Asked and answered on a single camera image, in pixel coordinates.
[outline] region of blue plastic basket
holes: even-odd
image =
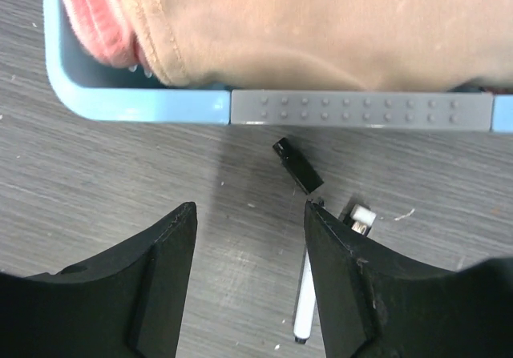
[[[132,121],[132,122],[151,122],[151,123],[199,123],[211,125],[227,125],[227,124],[289,124],[289,125],[306,125],[306,126],[335,126],[335,127],[372,127],[372,128],[420,128],[429,130],[445,130],[466,129],[465,122],[450,125],[442,122],[440,126],[436,123],[440,119],[433,119],[433,125],[430,126],[423,121],[421,125],[406,124],[403,121],[398,123],[393,119],[389,122],[366,122],[360,120],[356,122],[351,120],[351,125],[340,122],[329,121],[324,119],[328,117],[322,108],[323,103],[328,97],[334,97],[334,93],[317,93],[313,95],[308,93],[309,98],[313,102],[317,114],[317,120],[305,119],[310,116],[311,110],[305,115],[303,104],[306,94],[301,92],[287,91],[230,91],[223,85],[213,85],[204,89],[170,89],[160,84],[156,78],[147,78],[142,69],[131,73],[128,70],[116,70],[107,66],[98,64],[92,57],[88,56],[77,41],[73,33],[70,23],[60,0],[43,0],[44,9],[44,29],[45,29],[45,45],[46,45],[46,69],[50,84],[53,87],[58,98],[77,115],[81,115],[87,119],[106,120],[106,121]],[[471,101],[474,103],[466,103],[467,94],[460,105],[475,106],[472,108],[485,106],[483,109],[478,108],[475,112],[467,111],[470,116],[471,123],[469,128],[473,131],[494,131],[494,132],[513,132],[513,96],[501,95],[495,98],[491,96],[482,96],[474,94],[475,97]],[[454,103],[454,96],[447,96],[441,99],[440,95],[429,94],[412,94],[412,100],[425,100],[426,103],[433,102],[433,98],[441,100],[443,103]],[[369,100],[379,104],[380,100],[389,103],[390,100],[405,100],[408,94],[387,94],[387,93],[339,93],[337,97],[340,100],[360,101],[367,103]],[[289,110],[283,110],[281,103],[285,100],[291,100]],[[271,100],[273,108],[267,109],[260,103],[268,103]],[[432,118],[425,105],[421,109],[424,118]],[[449,117],[450,111],[443,112],[444,119],[453,119]],[[486,115],[486,122],[480,121],[476,123],[476,115]]]

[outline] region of wood grain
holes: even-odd
[[[1,267],[56,272],[196,201],[180,357],[324,356],[317,318],[292,337],[305,197],[272,152],[284,135],[333,213],[370,201],[385,245],[446,268],[513,254],[512,137],[90,122],[46,79],[42,0],[0,7]]]

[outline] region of white marker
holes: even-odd
[[[305,344],[310,337],[314,310],[315,290],[313,288],[312,267],[310,266],[308,252],[306,252],[301,288],[297,300],[296,319],[294,320],[294,336],[299,344]]]

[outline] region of textured gray grip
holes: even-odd
[[[485,93],[233,91],[231,124],[489,131],[492,107]]]

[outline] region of pink cloth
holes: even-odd
[[[63,0],[71,27],[85,49],[99,62],[124,68],[147,66],[121,0]]]

